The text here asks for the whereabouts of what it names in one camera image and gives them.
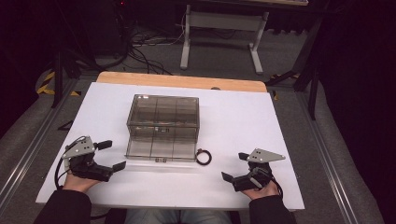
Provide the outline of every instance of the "transparent plastic box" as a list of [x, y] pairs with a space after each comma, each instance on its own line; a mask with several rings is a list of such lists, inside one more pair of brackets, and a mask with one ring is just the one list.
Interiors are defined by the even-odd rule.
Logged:
[[144, 161], [195, 161], [199, 133], [196, 97], [134, 96], [126, 157]]

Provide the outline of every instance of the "aluminum rail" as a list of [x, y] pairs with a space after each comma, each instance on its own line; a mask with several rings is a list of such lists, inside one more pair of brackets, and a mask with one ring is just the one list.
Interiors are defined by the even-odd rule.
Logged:
[[314, 120], [311, 119], [311, 116], [309, 115], [309, 111], [307, 107], [308, 102], [302, 92], [296, 92], [296, 96], [297, 96], [297, 101], [299, 102], [300, 106], [303, 108], [304, 116], [306, 117], [309, 123], [309, 127], [318, 144], [318, 155], [320, 161], [323, 165], [327, 177], [329, 178], [329, 182], [332, 187], [332, 192], [334, 193], [335, 199], [338, 202], [338, 206], [340, 207], [341, 213], [344, 217], [344, 221], [346, 223], [358, 224], [359, 221], [357, 220], [352, 205], [349, 202], [343, 183], [341, 182], [341, 179], [335, 170], [334, 164], [332, 163], [332, 158], [320, 134], [318, 125]]
[[62, 109], [64, 102], [67, 99], [69, 93], [75, 88], [78, 80], [77, 79], [70, 79], [64, 88], [64, 97], [61, 99], [59, 104], [52, 108], [48, 115], [45, 117], [43, 123], [41, 124], [39, 130], [35, 134], [34, 139], [32, 140], [31, 144], [28, 148], [26, 148], [25, 153], [22, 155], [20, 161], [13, 169], [11, 175], [9, 176], [7, 183], [3, 186], [2, 190], [0, 191], [0, 216], [3, 215], [3, 212], [6, 210], [6, 207], [11, 200], [12, 196], [14, 195], [15, 191], [17, 190], [18, 186], [22, 182], [24, 176], [26, 175], [29, 167], [33, 163], [35, 156], [37, 155], [38, 151], [40, 150], [41, 146], [43, 145], [47, 134], [49, 132], [50, 126], [55, 121], [57, 115], [59, 114], [60, 110]]

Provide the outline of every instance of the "stand leg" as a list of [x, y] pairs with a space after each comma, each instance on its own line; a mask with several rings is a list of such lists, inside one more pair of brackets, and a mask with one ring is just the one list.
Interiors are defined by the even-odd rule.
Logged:
[[183, 70], [187, 69], [189, 64], [189, 54], [190, 54], [190, 14], [191, 6], [187, 5], [186, 9], [186, 26], [184, 30], [184, 45], [183, 52], [181, 53], [181, 63], [180, 68]]
[[53, 96], [52, 108], [55, 108], [63, 97], [64, 66], [62, 65], [62, 58], [62, 53], [58, 51], [55, 54], [55, 95]]
[[317, 18], [313, 27], [311, 28], [311, 31], [309, 32], [308, 36], [306, 37], [306, 40], [303, 44], [303, 47], [300, 50], [300, 53], [296, 59], [296, 61], [294, 62], [293, 67], [291, 68], [291, 70], [277, 78], [271, 79], [267, 82], [265, 82], [265, 85], [267, 86], [271, 86], [271, 85], [275, 85], [289, 77], [292, 77], [298, 73], [300, 73], [300, 76], [297, 80], [304, 78], [304, 73], [303, 70], [306, 67], [306, 63], [308, 61], [308, 58], [310, 57], [311, 54], [311, 49], [314, 46], [314, 43], [316, 41], [317, 35], [318, 35], [318, 30], [320, 28], [320, 25], [322, 23], [322, 18]]
[[249, 44], [249, 49], [250, 49], [250, 54], [251, 54], [251, 59], [253, 60], [254, 63], [254, 68], [256, 69], [256, 73], [258, 75], [262, 75], [262, 64], [260, 63], [260, 58], [259, 54], [257, 53], [257, 48], [259, 47], [260, 41], [262, 39], [262, 33], [265, 28], [265, 24], [267, 23], [268, 20], [268, 12], [264, 12], [262, 15], [262, 20], [260, 21], [259, 29], [256, 31], [256, 39], [254, 43]]
[[309, 112], [309, 115], [311, 116], [312, 120], [316, 120], [315, 105], [317, 102], [318, 83], [319, 83], [318, 69], [315, 69], [314, 75], [313, 75], [312, 81], [311, 81], [311, 90], [309, 92], [309, 100], [308, 100], [308, 112]]
[[273, 86], [273, 85], [275, 85], [276, 83], [281, 82], [281, 81], [283, 81], [283, 80], [285, 80], [285, 79], [288, 79], [289, 77], [292, 77], [292, 76], [294, 76], [294, 75], [296, 75], [296, 74], [297, 74], [297, 73], [295, 73], [295, 72], [293, 72], [293, 71], [289, 71], [289, 72], [287, 72], [287, 73], [285, 73], [285, 74], [283, 74], [283, 75], [281, 75], [281, 76], [279, 76], [279, 77], [272, 78], [272, 79], [270, 79], [269, 81], [266, 81], [266, 82], [264, 82], [264, 83], [265, 83], [266, 86]]

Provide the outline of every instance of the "hand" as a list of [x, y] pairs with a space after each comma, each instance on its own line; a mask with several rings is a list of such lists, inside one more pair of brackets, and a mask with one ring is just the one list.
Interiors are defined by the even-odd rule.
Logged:
[[64, 181], [63, 189], [71, 189], [79, 192], [86, 193], [92, 186], [100, 183], [99, 180], [92, 180], [80, 178], [71, 173], [67, 173], [66, 180]]
[[246, 194], [251, 200], [279, 195], [279, 191], [277, 190], [277, 186], [273, 181], [270, 181], [267, 186], [262, 189], [246, 189], [243, 190], [242, 193]]

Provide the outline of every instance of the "white table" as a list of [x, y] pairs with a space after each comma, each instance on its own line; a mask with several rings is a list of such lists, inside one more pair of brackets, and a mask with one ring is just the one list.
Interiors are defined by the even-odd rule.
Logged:
[[[138, 93], [199, 97], [201, 127], [197, 148], [209, 150], [212, 162], [201, 166], [195, 162], [125, 159], [129, 140], [126, 121], [134, 95]], [[90, 189], [88, 195], [95, 205], [247, 209], [249, 198], [223, 181], [221, 172], [246, 175], [248, 163], [240, 161], [238, 153], [249, 154], [259, 147], [286, 156], [285, 160], [273, 161], [270, 165], [284, 190], [286, 207], [304, 209], [269, 93], [92, 83], [38, 193], [37, 203], [46, 203], [55, 190], [53, 176], [64, 147], [82, 135], [89, 135], [93, 142], [113, 141], [112, 148], [96, 152], [94, 159], [98, 164], [112, 166], [127, 161], [126, 168], [115, 173], [109, 182]]]

